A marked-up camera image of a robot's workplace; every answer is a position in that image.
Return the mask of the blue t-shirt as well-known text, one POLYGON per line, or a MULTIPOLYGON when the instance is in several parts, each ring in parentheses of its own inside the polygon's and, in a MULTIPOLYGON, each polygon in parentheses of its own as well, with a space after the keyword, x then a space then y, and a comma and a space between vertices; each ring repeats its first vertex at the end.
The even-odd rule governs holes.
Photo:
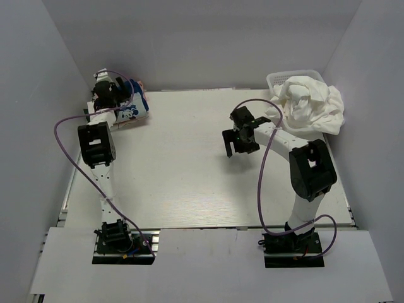
POLYGON ((126 107, 117 112, 116 123, 135 121, 148 117, 149 106, 143 90, 143 84, 133 79, 130 79, 130 82, 125 81, 124 85, 132 93, 132 99, 125 101, 126 107))

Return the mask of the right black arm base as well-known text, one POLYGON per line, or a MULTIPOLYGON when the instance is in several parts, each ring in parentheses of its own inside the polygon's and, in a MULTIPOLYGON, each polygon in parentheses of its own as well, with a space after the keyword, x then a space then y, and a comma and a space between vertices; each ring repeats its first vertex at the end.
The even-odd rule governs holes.
POLYGON ((262 234, 265 268, 324 268, 323 252, 317 232, 308 235, 262 234))

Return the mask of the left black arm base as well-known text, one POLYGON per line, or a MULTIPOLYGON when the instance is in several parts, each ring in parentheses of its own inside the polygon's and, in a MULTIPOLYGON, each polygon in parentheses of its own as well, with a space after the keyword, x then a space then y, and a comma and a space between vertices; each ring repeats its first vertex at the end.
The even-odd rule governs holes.
POLYGON ((152 265, 155 258, 148 246, 157 254, 158 233, 145 233, 144 236, 133 232, 129 241, 107 243, 97 235, 92 264, 152 265))

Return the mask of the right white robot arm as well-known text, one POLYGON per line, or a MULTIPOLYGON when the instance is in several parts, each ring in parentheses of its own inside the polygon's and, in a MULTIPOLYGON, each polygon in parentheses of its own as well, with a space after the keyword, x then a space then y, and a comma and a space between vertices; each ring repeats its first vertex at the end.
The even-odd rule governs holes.
POLYGON ((298 138, 266 117, 255 118, 247 107, 230 114, 234 126, 222 132, 228 157, 236 153, 253 153, 266 148, 258 177, 258 215, 264 231, 272 236, 284 236, 286 246, 294 252, 307 246, 308 238, 318 220, 318 208, 337 181, 336 171, 326 143, 298 138), (271 232, 266 227, 261 209, 261 187, 266 157, 274 151, 288 161, 290 182, 295 192, 294 207, 283 232, 271 232))

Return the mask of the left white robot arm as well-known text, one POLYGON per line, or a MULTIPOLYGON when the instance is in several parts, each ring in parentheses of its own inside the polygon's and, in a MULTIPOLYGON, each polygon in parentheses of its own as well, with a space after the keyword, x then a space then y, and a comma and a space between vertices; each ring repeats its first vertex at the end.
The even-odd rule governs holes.
POLYGON ((120 87, 122 79, 117 77, 116 80, 107 73, 96 75, 91 106, 93 115, 87 124, 78 127, 83 161, 89 166, 94 183, 102 190, 100 203, 104 232, 124 223, 123 217, 115 211, 119 207, 113 173, 116 148, 110 129, 117 121, 116 108, 131 95, 126 88, 120 87))

